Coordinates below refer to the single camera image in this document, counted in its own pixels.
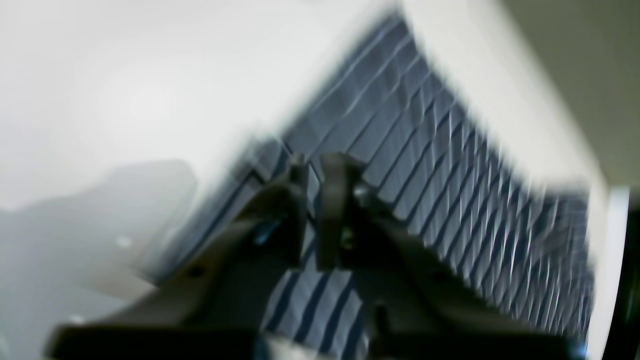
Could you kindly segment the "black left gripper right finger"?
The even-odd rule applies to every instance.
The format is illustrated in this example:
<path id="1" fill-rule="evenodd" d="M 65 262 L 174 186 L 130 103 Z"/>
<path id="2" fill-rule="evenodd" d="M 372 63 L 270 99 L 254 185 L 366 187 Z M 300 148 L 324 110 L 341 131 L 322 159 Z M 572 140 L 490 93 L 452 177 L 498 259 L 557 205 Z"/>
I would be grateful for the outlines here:
<path id="1" fill-rule="evenodd" d="M 501 314 L 410 234 L 345 153 L 320 158 L 316 264 L 350 272 L 368 360 L 581 360 L 562 335 Z"/>

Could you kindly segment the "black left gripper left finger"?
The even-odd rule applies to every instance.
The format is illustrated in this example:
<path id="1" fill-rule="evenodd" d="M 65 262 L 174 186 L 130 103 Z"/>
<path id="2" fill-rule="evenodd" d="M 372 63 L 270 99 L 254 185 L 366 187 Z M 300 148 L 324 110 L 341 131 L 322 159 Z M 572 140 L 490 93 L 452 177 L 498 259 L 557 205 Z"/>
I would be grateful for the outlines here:
<path id="1" fill-rule="evenodd" d="M 307 224 L 304 157 L 245 205 L 157 289 L 115 314 L 51 335 L 51 360 L 253 360 L 281 277 L 300 268 Z"/>

